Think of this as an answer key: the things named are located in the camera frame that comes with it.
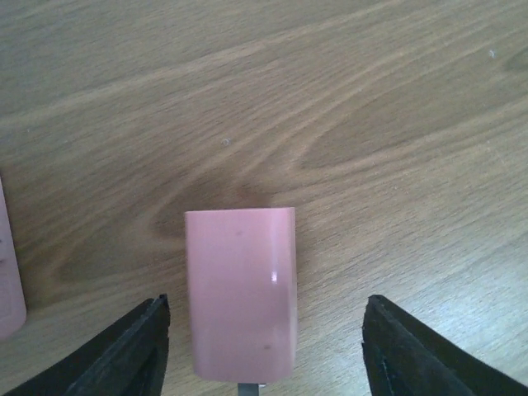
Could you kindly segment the small pink usb charger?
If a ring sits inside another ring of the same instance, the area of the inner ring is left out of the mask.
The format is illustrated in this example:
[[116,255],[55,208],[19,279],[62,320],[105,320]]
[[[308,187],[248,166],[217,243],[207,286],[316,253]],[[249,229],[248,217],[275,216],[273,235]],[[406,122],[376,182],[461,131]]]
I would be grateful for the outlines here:
[[275,383],[298,339],[295,209],[188,211],[186,269],[195,373]]

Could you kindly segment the pink cube socket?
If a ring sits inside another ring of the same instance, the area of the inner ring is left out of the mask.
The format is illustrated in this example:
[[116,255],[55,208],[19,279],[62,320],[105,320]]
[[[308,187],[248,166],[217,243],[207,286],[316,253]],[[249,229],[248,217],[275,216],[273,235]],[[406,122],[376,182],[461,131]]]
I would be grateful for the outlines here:
[[26,301],[17,264],[7,204],[1,186],[1,340],[18,331],[26,321]]

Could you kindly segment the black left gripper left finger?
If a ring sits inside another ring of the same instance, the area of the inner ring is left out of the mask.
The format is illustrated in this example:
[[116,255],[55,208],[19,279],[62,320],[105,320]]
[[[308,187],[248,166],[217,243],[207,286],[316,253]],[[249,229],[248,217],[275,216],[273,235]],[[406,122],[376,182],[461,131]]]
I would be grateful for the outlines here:
[[159,395],[167,369],[170,308],[146,299],[47,370],[7,392],[25,395]]

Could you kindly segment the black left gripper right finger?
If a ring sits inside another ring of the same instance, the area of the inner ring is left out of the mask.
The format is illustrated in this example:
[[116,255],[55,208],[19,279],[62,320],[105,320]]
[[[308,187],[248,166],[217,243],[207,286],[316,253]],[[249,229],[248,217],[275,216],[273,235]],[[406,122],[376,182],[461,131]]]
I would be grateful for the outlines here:
[[362,351],[373,395],[526,395],[527,386],[457,347],[383,295],[372,295]]

